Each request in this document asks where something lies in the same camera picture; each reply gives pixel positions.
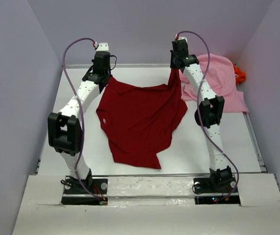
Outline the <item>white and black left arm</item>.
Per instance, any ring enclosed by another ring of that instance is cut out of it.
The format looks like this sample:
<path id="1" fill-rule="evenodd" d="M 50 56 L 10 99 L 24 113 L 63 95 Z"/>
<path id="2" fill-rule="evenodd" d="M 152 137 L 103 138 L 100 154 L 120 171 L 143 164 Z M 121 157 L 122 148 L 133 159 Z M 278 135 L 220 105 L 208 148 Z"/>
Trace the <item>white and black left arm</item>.
<path id="1" fill-rule="evenodd" d="M 109 82 L 111 57 L 108 50 L 96 51 L 92 66 L 82 78 L 79 88 L 74 90 L 73 97 L 59 112 L 52 112 L 47 118 L 49 146 L 62 156 L 70 171 L 62 184 L 67 189 L 91 196 L 94 196 L 91 192 L 92 171 L 83 158 L 84 114 Z"/>

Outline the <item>dark red t shirt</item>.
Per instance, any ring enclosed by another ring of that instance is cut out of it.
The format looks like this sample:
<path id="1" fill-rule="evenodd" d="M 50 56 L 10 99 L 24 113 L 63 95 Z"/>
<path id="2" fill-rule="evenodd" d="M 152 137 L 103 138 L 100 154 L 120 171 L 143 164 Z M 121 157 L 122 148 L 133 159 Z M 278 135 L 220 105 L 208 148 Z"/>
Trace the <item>dark red t shirt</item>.
<path id="1" fill-rule="evenodd" d="M 187 112 L 178 69 L 168 83 L 136 87 L 111 77 L 96 110 L 116 163 L 161 169 L 157 154 L 170 147 L 172 133 Z"/>

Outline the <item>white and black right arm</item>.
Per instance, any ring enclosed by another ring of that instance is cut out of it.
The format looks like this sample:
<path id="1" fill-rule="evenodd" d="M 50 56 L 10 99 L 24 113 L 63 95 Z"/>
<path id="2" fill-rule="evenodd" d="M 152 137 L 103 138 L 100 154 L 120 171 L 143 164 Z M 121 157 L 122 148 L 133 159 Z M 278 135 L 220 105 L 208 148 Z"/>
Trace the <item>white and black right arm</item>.
<path id="1" fill-rule="evenodd" d="M 235 178 L 224 155 L 220 136 L 225 100 L 205 80 L 206 73 L 202 72 L 197 57 L 189 53 L 185 37 L 177 37 L 172 41 L 170 66 L 182 72 L 197 94 L 195 121 L 204 133 L 209 153 L 210 176 L 195 180 L 195 193 L 231 193 L 234 191 Z"/>

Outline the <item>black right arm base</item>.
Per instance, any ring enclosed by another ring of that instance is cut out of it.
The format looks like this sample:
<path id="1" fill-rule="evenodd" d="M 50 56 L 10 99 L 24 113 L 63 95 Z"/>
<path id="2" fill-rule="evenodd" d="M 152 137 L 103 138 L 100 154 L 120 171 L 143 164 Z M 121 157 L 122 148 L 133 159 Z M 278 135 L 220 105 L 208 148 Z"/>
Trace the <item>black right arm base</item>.
<path id="1" fill-rule="evenodd" d="M 236 183 L 235 177 L 232 181 L 222 188 L 213 188 L 209 185 L 209 177 L 197 177 L 193 179 L 191 187 L 194 193 L 196 205 L 223 205 L 235 204 L 240 205 L 238 189 L 234 189 Z"/>

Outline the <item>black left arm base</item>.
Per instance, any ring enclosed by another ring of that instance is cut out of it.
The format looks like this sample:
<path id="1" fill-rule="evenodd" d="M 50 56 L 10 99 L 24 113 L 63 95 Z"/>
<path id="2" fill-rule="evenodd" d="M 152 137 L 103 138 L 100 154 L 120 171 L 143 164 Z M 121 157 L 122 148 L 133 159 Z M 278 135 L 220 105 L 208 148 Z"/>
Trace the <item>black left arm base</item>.
<path id="1" fill-rule="evenodd" d="M 63 205 L 74 206 L 105 206 L 108 205 L 108 179 L 107 178 L 92 178 L 90 188 L 86 186 L 87 192 L 82 185 L 74 178 L 67 176 L 61 180 L 63 185 L 63 194 L 61 203 Z"/>

